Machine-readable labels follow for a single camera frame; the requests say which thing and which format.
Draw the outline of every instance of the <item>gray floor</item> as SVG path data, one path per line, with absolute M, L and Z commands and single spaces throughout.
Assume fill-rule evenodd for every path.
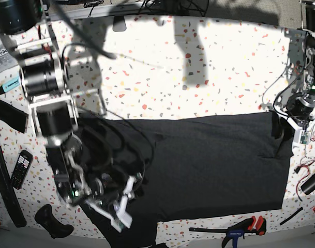
M 105 0 L 103 5 L 136 2 L 137 0 Z M 196 0 L 203 7 L 207 0 Z M 64 6 L 74 10 L 83 5 Z M 298 0 L 210 0 L 207 17 L 262 22 L 288 28 L 300 28 L 301 8 Z
M 273 232 L 264 236 L 250 236 L 239 239 L 238 247 L 245 248 L 315 248 L 315 232 L 313 226 L 292 230 Z M 110 248 L 106 240 L 69 236 L 63 239 L 52 239 L 44 230 L 33 228 L 0 229 L 0 248 Z M 189 248 L 220 248 L 221 240 L 198 240 L 189 244 Z

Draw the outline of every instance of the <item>blue marker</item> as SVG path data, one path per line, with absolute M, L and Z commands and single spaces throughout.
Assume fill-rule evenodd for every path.
M 19 77 L 15 77 L 14 79 L 8 81 L 0 87 L 0 95 L 7 93 L 8 91 L 19 86 Z

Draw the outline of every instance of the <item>black strap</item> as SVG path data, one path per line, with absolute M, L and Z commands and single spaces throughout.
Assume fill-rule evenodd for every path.
M 10 104 L 0 100 L 0 120 L 16 129 L 25 133 L 27 114 Z
M 282 222 L 280 222 L 280 225 L 285 224 L 287 221 L 289 221 L 290 219 L 292 219 L 294 216 L 296 216 L 298 213 L 300 213 L 303 210 L 303 207 L 300 207 L 299 209 L 297 209 L 297 211 L 295 213 L 293 213 L 291 216 L 289 216 L 287 219 L 283 220 Z
M 26 226 L 26 220 L 10 184 L 9 173 L 0 146 L 0 193 L 6 209 L 16 227 Z

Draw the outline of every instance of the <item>speckled white surface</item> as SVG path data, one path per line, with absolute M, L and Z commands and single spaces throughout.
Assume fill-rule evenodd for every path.
M 264 112 L 266 105 L 287 86 L 289 78 L 282 77 L 262 98 L 266 89 L 289 62 L 303 64 L 304 33 L 297 30 L 211 18 L 127 16 L 125 19 L 127 30 L 119 33 L 112 30 L 113 18 L 83 21 L 84 30 L 99 45 L 105 40 L 103 48 L 116 53 L 116 60 L 98 57 L 98 66 L 94 66 L 82 48 L 66 52 L 71 60 L 71 87 L 90 89 L 99 87 L 102 81 L 108 108 L 125 118 L 182 119 Z M 63 22 L 53 23 L 53 28 L 61 49 L 71 41 L 78 41 Z M 37 38 L 34 28 L 16 39 L 23 42 L 32 38 Z M 18 68 L 0 73 L 0 85 L 17 74 Z M 0 99 L 26 109 L 20 88 Z M 78 97 L 77 102 L 91 110 L 98 109 L 94 96 Z M 59 202 L 46 151 L 41 140 L 33 137 L 31 126 L 22 134 L 0 121 L 0 143 L 10 174 L 21 149 L 33 153 L 26 181 L 22 189 L 15 190 L 28 226 L 41 228 L 34 215 L 41 206 L 51 203 L 55 217 L 74 226 L 74 235 L 103 238 L 80 208 L 66 209 Z M 315 206 L 315 191 L 307 197 L 301 192 L 302 203 L 295 195 L 297 181 L 306 173 L 293 172 L 304 156 L 304 147 L 293 152 L 282 209 L 255 213 L 257 218 L 263 215 L 267 219 L 268 232 L 315 222 L 311 209 Z M 315 143 L 307 146 L 307 156 L 315 157 Z M 304 211 L 285 225 L 279 225 L 301 206 Z M 188 228 L 226 228 L 252 215 L 159 223 L 157 243 L 177 247 L 193 239 L 220 238 L 219 234 L 190 233 Z M 10 221 L 1 196 L 0 220 L 3 224 Z

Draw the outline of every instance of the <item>black t-shirt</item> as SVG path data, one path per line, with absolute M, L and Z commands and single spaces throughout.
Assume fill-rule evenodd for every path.
M 149 160 L 151 148 L 140 133 L 124 121 L 107 122 L 135 142 Z M 82 118 L 80 123 L 96 128 L 91 119 Z M 154 245 L 160 221 L 281 208 L 293 139 L 274 113 L 130 123 L 155 145 L 145 173 L 144 196 L 127 208 L 133 217 L 131 228 L 118 233 L 108 219 L 81 205 L 112 248 Z M 107 135 L 112 146 L 114 140 Z M 134 161 L 126 152 L 118 159 Z

